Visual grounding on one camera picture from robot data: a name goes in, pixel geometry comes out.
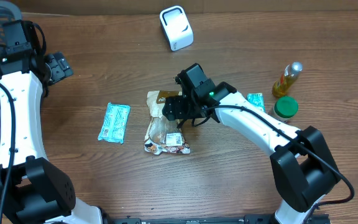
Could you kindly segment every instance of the snack bag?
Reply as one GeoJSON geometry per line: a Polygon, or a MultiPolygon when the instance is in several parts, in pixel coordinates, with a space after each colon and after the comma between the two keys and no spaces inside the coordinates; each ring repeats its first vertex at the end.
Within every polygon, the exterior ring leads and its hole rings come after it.
{"type": "Polygon", "coordinates": [[[147,106],[152,120],[144,136],[144,150],[154,153],[172,152],[189,154],[190,147],[177,128],[179,120],[169,121],[162,114],[166,97],[180,95],[179,91],[150,91],[147,94],[147,106]]]}

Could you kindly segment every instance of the green jar lid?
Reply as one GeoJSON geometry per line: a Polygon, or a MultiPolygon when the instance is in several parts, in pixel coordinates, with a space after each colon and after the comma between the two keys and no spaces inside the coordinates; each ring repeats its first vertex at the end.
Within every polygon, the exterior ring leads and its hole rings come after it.
{"type": "Polygon", "coordinates": [[[289,96],[281,97],[274,105],[274,112],[282,118],[292,118],[298,112],[298,102],[289,96]]]}

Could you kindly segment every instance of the wooden tabletop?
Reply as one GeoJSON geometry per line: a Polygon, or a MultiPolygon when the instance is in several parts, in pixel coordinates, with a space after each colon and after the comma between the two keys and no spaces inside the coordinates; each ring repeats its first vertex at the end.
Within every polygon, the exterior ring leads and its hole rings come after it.
{"type": "MultiPolygon", "coordinates": [[[[290,124],[324,134],[356,197],[321,207],[332,223],[358,223],[358,11],[191,14],[194,43],[168,48],[158,15],[32,17],[48,52],[62,51],[75,74],[50,88],[41,109],[45,151],[77,197],[112,217],[233,217],[273,213],[281,198],[269,158],[214,121],[184,135],[190,155],[144,151],[148,91],[179,90],[173,77],[198,62],[215,83],[243,95],[262,92],[291,62],[304,70],[290,91],[299,112],[290,124]],[[131,106],[124,144],[98,141],[107,104],[131,106]]],[[[340,182],[324,198],[347,197],[340,182]]]]}

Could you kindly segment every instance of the teal packet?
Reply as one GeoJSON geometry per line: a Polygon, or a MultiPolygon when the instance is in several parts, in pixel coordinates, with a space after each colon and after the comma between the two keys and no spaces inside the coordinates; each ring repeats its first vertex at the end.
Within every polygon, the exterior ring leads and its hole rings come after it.
{"type": "Polygon", "coordinates": [[[265,112],[264,96],[262,93],[248,93],[247,100],[259,110],[265,112]]]}
{"type": "Polygon", "coordinates": [[[106,114],[104,115],[104,122],[98,140],[119,142],[123,144],[130,110],[131,107],[127,105],[114,105],[109,103],[107,105],[106,114]]]}

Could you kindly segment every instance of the bottle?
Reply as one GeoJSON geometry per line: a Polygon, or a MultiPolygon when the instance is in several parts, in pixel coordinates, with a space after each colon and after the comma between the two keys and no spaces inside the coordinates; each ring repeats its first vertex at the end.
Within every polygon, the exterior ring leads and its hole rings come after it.
{"type": "Polygon", "coordinates": [[[277,100],[268,112],[273,118],[286,122],[298,112],[298,102],[290,96],[284,96],[277,100]]]}
{"type": "Polygon", "coordinates": [[[300,62],[287,65],[283,75],[273,85],[272,93],[275,97],[283,97],[288,93],[288,89],[298,79],[303,66],[300,62]]]}

